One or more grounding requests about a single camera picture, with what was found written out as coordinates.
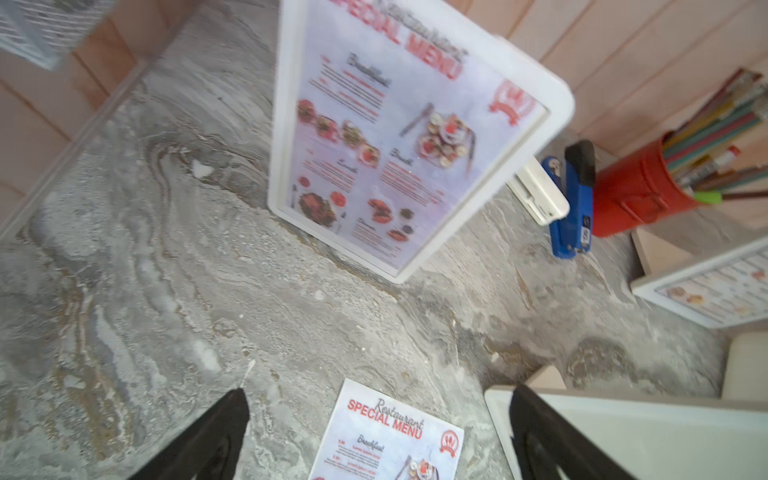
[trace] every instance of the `food photo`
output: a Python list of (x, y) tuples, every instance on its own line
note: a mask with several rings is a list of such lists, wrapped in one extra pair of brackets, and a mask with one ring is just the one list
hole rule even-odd
[(377, 168), (381, 152), (366, 142), (360, 127), (351, 120), (345, 120), (339, 129), (338, 123), (330, 117), (317, 114), (315, 104), (304, 98), (299, 100), (296, 114), (302, 124), (313, 124), (318, 137), (335, 143), (341, 138), (345, 147), (356, 152), (357, 160), (366, 167)]
[(424, 120), (424, 130), (416, 139), (416, 155), (441, 168), (450, 168), (459, 159), (466, 158), (469, 171), (475, 155), (475, 132), (458, 115), (440, 114), (432, 104), (427, 104), (419, 116), (400, 132), (400, 136), (404, 137)]
[(336, 222), (336, 212), (333, 205), (344, 207), (346, 197), (340, 192), (334, 191), (330, 194), (329, 200), (326, 200), (318, 193), (310, 190), (313, 188), (309, 178), (302, 175), (296, 179), (292, 188), (291, 207), (296, 206), (296, 196), (298, 196), (299, 209), (305, 217), (324, 227), (331, 227)]
[(416, 462), (409, 455), (395, 480), (440, 480), (440, 474), (437, 468), (426, 460)]

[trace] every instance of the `menu board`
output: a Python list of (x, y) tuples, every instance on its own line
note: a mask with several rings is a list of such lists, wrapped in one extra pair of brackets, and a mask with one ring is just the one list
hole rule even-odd
[(453, 480), (464, 430), (345, 380), (310, 480)]
[(721, 326), (768, 318), (768, 248), (719, 262), (654, 291)]
[(546, 109), (398, 2), (307, 8), (281, 201), (400, 270)]

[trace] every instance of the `wooden plank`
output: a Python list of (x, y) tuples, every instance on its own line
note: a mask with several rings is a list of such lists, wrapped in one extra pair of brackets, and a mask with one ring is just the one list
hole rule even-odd
[(534, 0), (474, 0), (466, 15), (494, 35), (507, 37)]
[(707, 92), (705, 95), (701, 95), (699, 98), (686, 105), (682, 110), (679, 110), (677, 113), (665, 118), (662, 122), (655, 124), (653, 127), (643, 132), (640, 136), (636, 137), (631, 142), (620, 148), (616, 152), (616, 155), (619, 158), (624, 157), (625, 155), (629, 155), (648, 142), (666, 134), (668, 131), (676, 130), (685, 121), (687, 121), (691, 115), (696, 113), (696, 111), (701, 108), (702, 105), (707, 103), (707, 100), (709, 100), (710, 97), (714, 95), (714, 93), (715, 90), (712, 90)]
[(7, 84), (0, 84), (0, 157), (7, 188), (29, 192), (68, 140), (30, 108)]
[(148, 60), (165, 44), (168, 27), (155, 0), (122, 0), (111, 18), (136, 58)]
[(576, 89), (668, 1), (595, 0), (542, 63)]
[(70, 138), (107, 99), (98, 83), (72, 57), (66, 57), (57, 70), (48, 71), (0, 51), (0, 72), (8, 85)]
[(632, 230), (632, 243), (646, 275), (673, 269), (693, 256), (691, 252), (653, 235), (644, 227)]
[(472, 4), (472, 0), (448, 0), (448, 4), (461, 13), (466, 14), (469, 6)]
[(535, 0), (509, 35), (516, 47), (540, 60), (594, 0)]
[(663, 71), (749, 0), (672, 2), (576, 90), (570, 127), (583, 131)]
[(715, 210), (754, 230), (768, 227), (768, 200), (765, 199), (732, 201), (716, 205)]
[(86, 37), (73, 55), (108, 93), (117, 88), (136, 65), (131, 50), (109, 18)]
[(752, 2), (582, 134), (614, 153), (711, 91), (768, 45), (768, 2)]

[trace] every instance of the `framed menu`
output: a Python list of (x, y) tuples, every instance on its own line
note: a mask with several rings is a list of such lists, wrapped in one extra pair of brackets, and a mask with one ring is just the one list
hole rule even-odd
[(444, 2), (286, 0), (274, 109), (270, 209), (400, 283), (573, 97)]
[(768, 230), (630, 283), (632, 293), (709, 328), (768, 319)]

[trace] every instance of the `blue stapler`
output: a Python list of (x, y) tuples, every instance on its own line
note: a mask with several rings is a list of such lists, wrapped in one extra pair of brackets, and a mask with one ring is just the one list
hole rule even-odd
[(565, 149), (565, 161), (547, 157), (541, 165), (571, 205), (566, 218), (549, 224), (552, 253), (565, 259), (587, 253), (592, 244), (594, 146), (580, 141)]

